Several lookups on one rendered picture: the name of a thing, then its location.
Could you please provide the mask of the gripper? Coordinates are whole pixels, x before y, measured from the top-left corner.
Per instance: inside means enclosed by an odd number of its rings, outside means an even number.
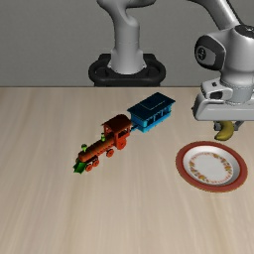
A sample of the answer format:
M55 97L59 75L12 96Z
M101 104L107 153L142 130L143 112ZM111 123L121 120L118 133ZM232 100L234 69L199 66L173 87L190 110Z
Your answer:
M222 129L219 121L236 121L234 129L239 129L244 121L254 121L254 84L226 85L219 78L205 81L192 114L198 121L214 121L215 131Z

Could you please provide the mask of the yellow banana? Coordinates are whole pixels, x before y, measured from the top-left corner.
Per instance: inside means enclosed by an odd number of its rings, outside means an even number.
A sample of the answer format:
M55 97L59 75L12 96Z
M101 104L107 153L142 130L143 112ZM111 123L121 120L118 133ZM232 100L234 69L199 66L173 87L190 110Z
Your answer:
M231 121L219 121L222 125L222 129L217 131L217 134L214 136L215 140L218 141L227 141L229 140L234 133L234 125Z

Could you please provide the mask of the white plate with red rim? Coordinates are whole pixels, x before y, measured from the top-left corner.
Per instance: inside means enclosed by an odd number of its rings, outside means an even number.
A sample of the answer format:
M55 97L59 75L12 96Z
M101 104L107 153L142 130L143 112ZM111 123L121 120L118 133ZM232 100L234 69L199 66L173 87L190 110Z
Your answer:
M182 147L176 156L176 167L190 185L210 192L234 191L248 176L246 163L237 152L209 141Z

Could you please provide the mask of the red and blue toy train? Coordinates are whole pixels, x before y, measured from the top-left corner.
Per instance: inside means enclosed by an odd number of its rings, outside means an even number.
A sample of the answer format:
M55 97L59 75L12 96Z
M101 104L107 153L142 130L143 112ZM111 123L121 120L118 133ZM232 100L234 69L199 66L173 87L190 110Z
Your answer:
M170 117L174 103L172 98L156 92L128 108L130 117L118 114L104 122L100 139L89 146L81 145L73 171L79 174L89 172L99 165L100 155L105 154L107 158L110 158L114 154L114 148L124 149L127 138L133 131L139 130L146 133Z

